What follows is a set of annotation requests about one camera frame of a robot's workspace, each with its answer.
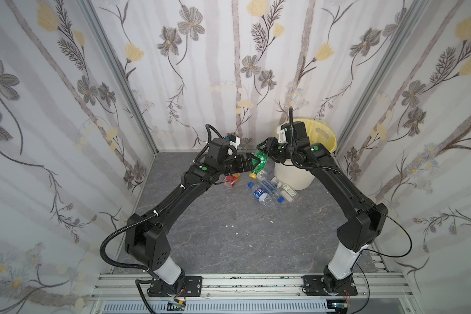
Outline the dark green bottle yellow cap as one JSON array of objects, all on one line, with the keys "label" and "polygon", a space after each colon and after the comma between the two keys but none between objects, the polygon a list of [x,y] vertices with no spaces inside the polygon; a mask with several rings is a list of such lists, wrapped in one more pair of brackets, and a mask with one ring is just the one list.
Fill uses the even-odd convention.
[{"label": "dark green bottle yellow cap", "polygon": [[253,153],[253,156],[256,157],[257,160],[255,160],[254,158],[252,159],[253,166],[255,166],[255,168],[252,170],[249,176],[252,179],[257,179],[267,164],[268,155],[262,152],[261,150],[258,150],[255,153]]}]

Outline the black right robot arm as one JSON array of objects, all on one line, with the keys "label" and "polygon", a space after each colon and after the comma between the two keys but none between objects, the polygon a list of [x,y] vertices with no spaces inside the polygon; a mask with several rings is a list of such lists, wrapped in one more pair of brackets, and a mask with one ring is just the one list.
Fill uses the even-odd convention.
[{"label": "black right robot arm", "polygon": [[365,196],[322,143],[310,143],[303,122],[284,124],[278,138],[269,137],[257,148],[277,164],[290,160],[294,167],[308,171],[340,206],[347,221],[336,230],[339,244],[321,282],[325,293],[341,293],[351,286],[353,268],[361,254],[381,234],[388,209]]}]

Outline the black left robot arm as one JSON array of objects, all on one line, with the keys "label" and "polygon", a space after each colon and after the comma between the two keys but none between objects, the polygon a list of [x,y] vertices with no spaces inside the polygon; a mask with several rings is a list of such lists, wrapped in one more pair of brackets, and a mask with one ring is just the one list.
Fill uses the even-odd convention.
[{"label": "black left robot arm", "polygon": [[[206,125],[208,141],[198,153],[180,183],[157,206],[143,215],[133,214],[125,226],[108,235],[100,245],[103,261],[115,268],[141,270],[164,285],[163,292],[179,295],[184,289],[184,270],[171,257],[167,235],[190,204],[227,175],[252,172],[260,158],[239,153],[236,137],[222,137]],[[124,250],[136,259],[135,264],[118,262],[106,252],[108,244],[124,235]]]}]

